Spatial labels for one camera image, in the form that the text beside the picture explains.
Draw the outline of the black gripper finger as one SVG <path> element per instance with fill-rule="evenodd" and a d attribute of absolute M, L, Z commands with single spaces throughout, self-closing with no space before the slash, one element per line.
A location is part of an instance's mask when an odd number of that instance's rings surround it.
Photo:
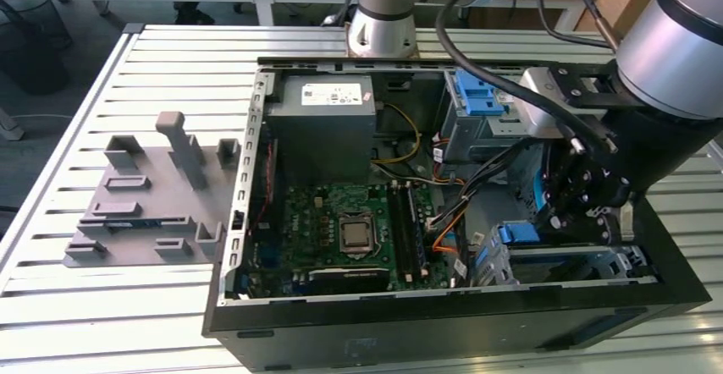
<path fill-rule="evenodd" d="M 602 174 L 578 138 L 550 140 L 542 149 L 542 230 L 603 230 L 605 208 L 594 204 Z"/>
<path fill-rule="evenodd" d="M 566 179 L 565 242 L 622 243 L 630 183 L 606 171 L 579 171 Z"/>

